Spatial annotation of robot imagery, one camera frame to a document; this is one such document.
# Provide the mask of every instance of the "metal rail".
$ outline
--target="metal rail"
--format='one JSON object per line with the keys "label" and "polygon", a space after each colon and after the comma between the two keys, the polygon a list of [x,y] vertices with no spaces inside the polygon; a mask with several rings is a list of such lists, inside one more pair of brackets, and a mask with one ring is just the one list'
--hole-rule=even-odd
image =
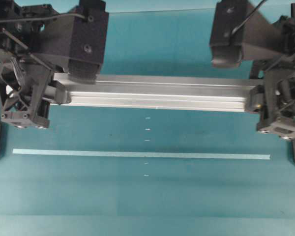
{"label": "metal rail", "polygon": [[66,86],[68,106],[244,112],[249,90],[261,80],[99,75],[95,85],[56,74]]}

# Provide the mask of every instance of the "black cable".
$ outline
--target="black cable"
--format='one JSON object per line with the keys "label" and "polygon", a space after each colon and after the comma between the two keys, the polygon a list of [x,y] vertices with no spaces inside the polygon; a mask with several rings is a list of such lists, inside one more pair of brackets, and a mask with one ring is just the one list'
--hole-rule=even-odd
{"label": "black cable", "polygon": [[246,23],[247,23],[247,21],[253,16],[253,14],[255,14],[255,12],[256,11],[258,11],[259,10],[259,8],[266,2],[267,0],[262,0],[256,7],[255,7],[255,9],[253,9],[253,11],[246,17],[246,19],[243,21],[243,22],[241,22],[240,23],[240,25],[239,26],[236,26],[234,29],[233,29],[233,31],[232,31],[232,36],[234,35],[234,34],[236,34],[237,32],[238,32],[238,30],[240,30],[240,28],[241,27],[243,27]]}
{"label": "black cable", "polygon": [[66,16],[74,16],[81,19],[86,19],[84,15],[78,14],[78,13],[63,13],[63,14],[56,14],[52,16],[42,16],[42,17],[25,17],[25,18],[13,18],[13,19],[0,19],[0,24],[2,23],[13,23],[13,22],[23,22],[23,21],[47,21],[47,20],[53,20],[60,17],[66,17]]}

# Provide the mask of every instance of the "screw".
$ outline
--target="screw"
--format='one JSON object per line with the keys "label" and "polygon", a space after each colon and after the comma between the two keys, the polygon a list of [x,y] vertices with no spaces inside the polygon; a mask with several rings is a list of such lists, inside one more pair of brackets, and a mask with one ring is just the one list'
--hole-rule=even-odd
{"label": "screw", "polygon": [[93,22],[94,21],[94,17],[93,16],[88,16],[88,22]]}
{"label": "screw", "polygon": [[93,49],[89,44],[86,44],[84,45],[84,51],[88,54],[91,54],[93,52]]}
{"label": "screw", "polygon": [[288,137],[288,136],[282,136],[281,138],[284,139],[284,140],[291,140],[291,138]]}
{"label": "screw", "polygon": [[17,30],[18,32],[21,32],[21,31],[22,31],[22,28],[23,28],[23,27],[22,27],[22,24],[17,23],[15,27],[16,27],[16,30]]}
{"label": "screw", "polygon": [[267,130],[260,130],[259,133],[262,133],[262,134],[268,134],[269,131],[267,131]]}
{"label": "screw", "polygon": [[226,12],[227,12],[228,14],[232,14],[234,11],[235,11],[235,7],[231,6],[231,7],[229,7],[229,8],[227,9]]}

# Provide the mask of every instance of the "white mark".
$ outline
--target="white mark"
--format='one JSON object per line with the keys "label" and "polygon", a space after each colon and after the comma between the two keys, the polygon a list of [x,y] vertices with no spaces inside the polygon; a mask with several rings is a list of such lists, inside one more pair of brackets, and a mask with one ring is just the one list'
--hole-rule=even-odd
{"label": "white mark", "polygon": [[149,157],[149,158],[188,158],[188,159],[271,160],[271,156],[268,154],[79,151],[79,150],[41,150],[41,149],[17,149],[17,148],[13,149],[13,154],[93,156],[93,157],[142,157],[142,158]]}

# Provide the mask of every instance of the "teal mat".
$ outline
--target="teal mat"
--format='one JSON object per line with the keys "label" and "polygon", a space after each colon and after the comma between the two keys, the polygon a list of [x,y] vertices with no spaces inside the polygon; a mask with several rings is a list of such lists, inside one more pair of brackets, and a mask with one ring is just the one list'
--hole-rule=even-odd
{"label": "teal mat", "polygon": [[[251,0],[257,5],[261,0]],[[51,3],[56,10],[68,11],[79,0],[16,0],[19,5],[33,5]],[[107,11],[111,13],[120,12],[144,12],[144,11],[173,11],[191,9],[215,8],[219,0],[105,0]],[[268,0],[265,5],[287,5],[295,0]]]}
{"label": "teal mat", "polygon": [[[263,11],[274,21],[290,9]],[[211,67],[213,15],[213,9],[112,14],[103,73],[247,78],[250,63]],[[256,133],[258,116],[52,107],[50,120],[48,130],[3,129],[0,236],[295,236],[291,145]],[[271,159],[42,156],[12,154],[15,148]]]}

